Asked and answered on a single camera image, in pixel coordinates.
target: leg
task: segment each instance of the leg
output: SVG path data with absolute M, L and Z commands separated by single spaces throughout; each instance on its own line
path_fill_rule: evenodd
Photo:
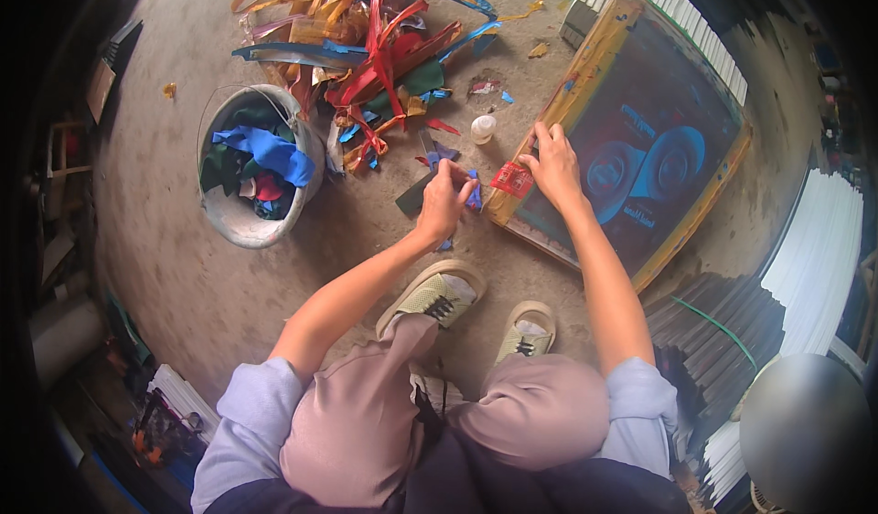
M 452 426 L 492 451 L 497 460 L 526 470 L 590 457 L 609 431 L 609 397 L 603 379 L 591 366 L 545 354 L 554 338 L 554 322 L 548 307 L 537 305 L 514 313 L 518 317 L 508 322 L 512 329 L 504 347 L 526 347 L 519 347 L 517 353 L 506 348 L 508 355 L 501 349 L 499 364 L 482 386 L 482 399 L 461 405 L 448 416 Z M 518 331 L 516 325 L 528 333 Z M 541 335 L 546 328 L 551 337 Z
M 403 314 L 379 342 L 355 346 L 311 386 L 280 453 L 284 478 L 327 506 L 380 506 L 414 466 L 423 429 L 408 362 L 435 340 L 438 322 Z

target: black shoelace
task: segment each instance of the black shoelace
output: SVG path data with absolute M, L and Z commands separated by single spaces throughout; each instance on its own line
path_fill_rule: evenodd
M 534 350 L 535 347 L 531 343 L 525 341 L 524 337 L 522 337 L 521 340 L 518 341 L 518 345 L 515 346 L 515 351 L 517 353 L 522 353 L 525 356 L 533 356 Z
M 444 296 L 439 295 L 439 298 L 433 301 L 433 304 L 429 305 L 427 309 L 424 311 L 424 314 L 427 316 L 431 316 L 437 320 L 442 320 L 454 311 L 454 305 L 451 304 L 451 301 L 446 299 Z

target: glue bottle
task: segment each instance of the glue bottle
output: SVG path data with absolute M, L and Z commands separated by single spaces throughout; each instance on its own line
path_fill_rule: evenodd
M 495 130 L 497 130 L 497 118 L 492 115 L 480 115 L 472 121 L 470 127 L 472 141 L 477 145 L 483 145 L 491 140 Z

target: sneaker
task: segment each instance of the sneaker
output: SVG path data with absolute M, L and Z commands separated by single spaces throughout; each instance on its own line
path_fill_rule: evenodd
M 506 329 L 495 366 L 513 353 L 527 357 L 548 353 L 555 342 L 555 315 L 543 302 L 524 300 L 509 313 Z
M 444 275 L 454 279 L 445 279 Z M 460 284 L 460 289 L 466 290 L 456 291 L 452 287 L 454 282 Z M 375 332 L 380 339 L 393 317 L 400 312 L 426 314 L 438 320 L 440 328 L 448 329 L 470 306 L 485 296 L 486 290 L 487 280 L 475 267 L 462 260 L 446 258 L 428 267 L 408 284 L 400 298 L 381 315 Z

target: white sheet stack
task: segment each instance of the white sheet stack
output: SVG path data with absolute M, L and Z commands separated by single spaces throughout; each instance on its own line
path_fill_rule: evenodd
M 168 407 L 181 420 L 192 412 L 201 416 L 203 428 L 198 436 L 203 442 L 210 444 L 220 426 L 220 416 L 207 405 L 195 388 L 192 388 L 192 385 L 187 380 L 183 380 L 168 364 L 159 366 L 155 376 L 149 381 L 147 392 L 152 392 L 155 388 L 161 390 Z

